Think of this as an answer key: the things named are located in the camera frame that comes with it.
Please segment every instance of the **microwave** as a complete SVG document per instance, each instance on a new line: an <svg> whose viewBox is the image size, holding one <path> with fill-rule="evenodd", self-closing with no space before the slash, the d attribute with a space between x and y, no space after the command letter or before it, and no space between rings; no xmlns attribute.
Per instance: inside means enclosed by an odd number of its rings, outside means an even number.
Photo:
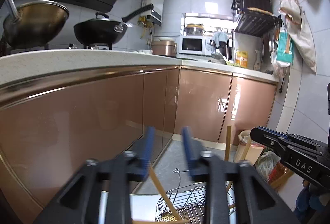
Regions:
<svg viewBox="0 0 330 224"><path fill-rule="evenodd" d="M210 45L212 36L180 36L178 53L211 56L215 48Z"/></svg>

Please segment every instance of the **kitchen cabinet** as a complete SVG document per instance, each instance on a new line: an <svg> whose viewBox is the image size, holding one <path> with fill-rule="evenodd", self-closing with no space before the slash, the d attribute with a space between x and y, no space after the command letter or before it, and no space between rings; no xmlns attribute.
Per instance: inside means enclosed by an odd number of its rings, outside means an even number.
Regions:
<svg viewBox="0 0 330 224"><path fill-rule="evenodd" d="M151 163L162 151L165 92L167 71L151 72L144 75L143 90L143 127L155 128Z"/></svg>
<svg viewBox="0 0 330 224"><path fill-rule="evenodd" d="M266 126L272 110L276 85L233 77L219 143L226 143L226 126L232 126L231 144L238 145L241 131Z"/></svg>
<svg viewBox="0 0 330 224"><path fill-rule="evenodd" d="M175 133L190 126L192 136L218 141L231 75L181 69Z"/></svg>
<svg viewBox="0 0 330 224"><path fill-rule="evenodd" d="M1 155L16 177L12 182L22 182L41 209L86 159L103 161L124 151L142 136L143 79L141 74L78 84L1 110ZM11 199L20 184L13 187L1 177ZM29 223L30 205L13 205Z"/></svg>
<svg viewBox="0 0 330 224"><path fill-rule="evenodd" d="M167 71L162 148L166 146L174 133L179 91L179 71L179 69Z"/></svg>

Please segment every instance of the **gray floor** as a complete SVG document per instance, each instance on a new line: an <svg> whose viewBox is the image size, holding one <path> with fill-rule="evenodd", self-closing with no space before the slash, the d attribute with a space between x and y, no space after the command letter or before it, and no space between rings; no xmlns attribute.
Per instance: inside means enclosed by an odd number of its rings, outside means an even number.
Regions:
<svg viewBox="0 0 330 224"><path fill-rule="evenodd" d="M224 158L225 151L206 148L205 150L210 150L220 156L221 159ZM235 151L231 151L229 155L229 161L233 161L235 156ZM172 140L167 148L167 150L163 153L161 158L158 160L158 163L154 167L155 173L160 180L162 186L165 191L174 189L178 187L179 184L179 176L177 173L173 173L173 170L178 168L180 171L185 171L188 169L182 142ZM181 175L181 184L180 187L188 186L193 184L190 180L188 172L182 172ZM153 182L148 178L138 189L136 194L158 194L156 187Z"/></svg>

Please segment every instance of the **white countertop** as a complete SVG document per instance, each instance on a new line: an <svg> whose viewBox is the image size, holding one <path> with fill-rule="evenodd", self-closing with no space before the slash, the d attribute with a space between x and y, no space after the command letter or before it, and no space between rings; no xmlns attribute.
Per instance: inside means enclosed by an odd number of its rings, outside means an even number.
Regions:
<svg viewBox="0 0 330 224"><path fill-rule="evenodd" d="M204 61L181 60L158 55L106 50L41 50L0 58L0 85L34 76L97 67L130 65L183 65L239 73L278 82L278 78L254 70Z"/></svg>

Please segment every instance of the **wok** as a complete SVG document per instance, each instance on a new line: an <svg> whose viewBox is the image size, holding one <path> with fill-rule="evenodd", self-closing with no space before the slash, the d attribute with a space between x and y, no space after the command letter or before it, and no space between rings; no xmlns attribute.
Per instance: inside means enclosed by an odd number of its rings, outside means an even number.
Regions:
<svg viewBox="0 0 330 224"><path fill-rule="evenodd" d="M33 1L17 8L13 0L6 1L11 13L3 22L3 35L13 48L45 46L61 31L69 18L68 9L54 1Z"/></svg>
<svg viewBox="0 0 330 224"><path fill-rule="evenodd" d="M125 23L151 9L153 9L152 4L141 7L126 17L122 17L122 22L110 20L106 13L96 12L94 19L78 23L73 27L75 37L85 47L92 44L107 44L112 49L112 45L120 41L126 33L127 25Z"/></svg>

